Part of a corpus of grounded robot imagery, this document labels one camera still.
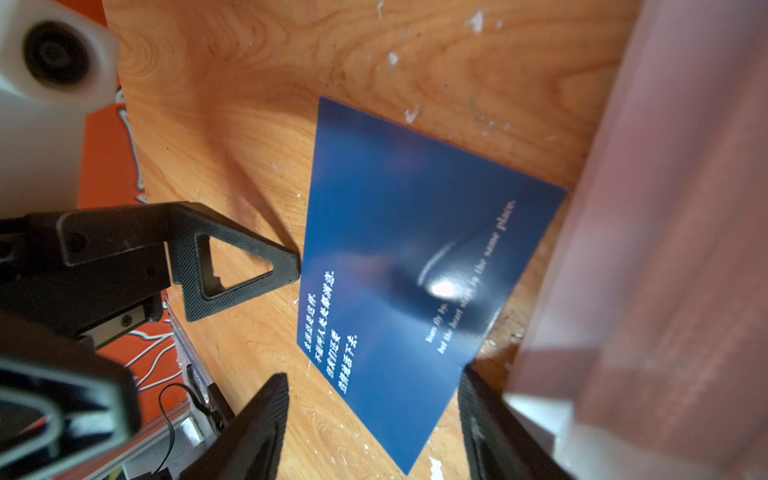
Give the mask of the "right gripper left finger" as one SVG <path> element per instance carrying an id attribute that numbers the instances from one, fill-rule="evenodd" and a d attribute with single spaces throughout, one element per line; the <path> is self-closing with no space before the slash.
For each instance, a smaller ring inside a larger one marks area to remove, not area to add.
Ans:
<path id="1" fill-rule="evenodd" d="M 275 479 L 286 432 L 289 382 L 272 375 L 181 479 Z"/>

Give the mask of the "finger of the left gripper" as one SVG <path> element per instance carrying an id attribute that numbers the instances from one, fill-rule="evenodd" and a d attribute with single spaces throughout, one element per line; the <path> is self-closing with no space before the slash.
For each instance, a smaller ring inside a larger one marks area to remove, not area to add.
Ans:
<path id="1" fill-rule="evenodd" d="M 195 322 L 296 282 L 299 253 L 200 203 L 168 207 L 173 280 Z"/>
<path id="2" fill-rule="evenodd" d="M 1 316 L 1 465 L 74 468 L 142 428 L 129 369 L 35 323 Z"/>

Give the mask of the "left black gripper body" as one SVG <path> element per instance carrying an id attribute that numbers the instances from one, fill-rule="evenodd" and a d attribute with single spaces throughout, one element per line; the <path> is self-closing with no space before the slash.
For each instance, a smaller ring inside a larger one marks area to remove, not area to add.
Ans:
<path id="1" fill-rule="evenodd" d="M 162 320 L 171 204 L 1 222 L 1 350 L 54 338 L 98 350 Z"/>

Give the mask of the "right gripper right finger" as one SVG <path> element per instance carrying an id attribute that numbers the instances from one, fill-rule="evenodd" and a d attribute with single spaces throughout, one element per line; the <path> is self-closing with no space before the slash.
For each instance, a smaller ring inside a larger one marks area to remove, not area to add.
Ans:
<path id="1" fill-rule="evenodd" d="M 488 383 L 467 367 L 457 393 L 463 440 L 473 480 L 569 479 Z"/>

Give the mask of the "white photo album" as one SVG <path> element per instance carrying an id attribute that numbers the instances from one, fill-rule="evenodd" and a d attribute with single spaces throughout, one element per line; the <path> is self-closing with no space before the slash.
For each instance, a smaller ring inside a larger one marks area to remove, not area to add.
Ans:
<path id="1" fill-rule="evenodd" d="M 576 479 L 767 475 L 767 5 L 647 1 L 504 394 Z"/>

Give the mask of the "dark blue card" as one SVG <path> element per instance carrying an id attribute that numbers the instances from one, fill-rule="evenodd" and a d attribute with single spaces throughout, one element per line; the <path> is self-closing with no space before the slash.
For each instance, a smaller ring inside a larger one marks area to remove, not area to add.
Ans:
<path id="1" fill-rule="evenodd" d="M 566 193 L 319 102 L 297 343 L 404 473 Z"/>

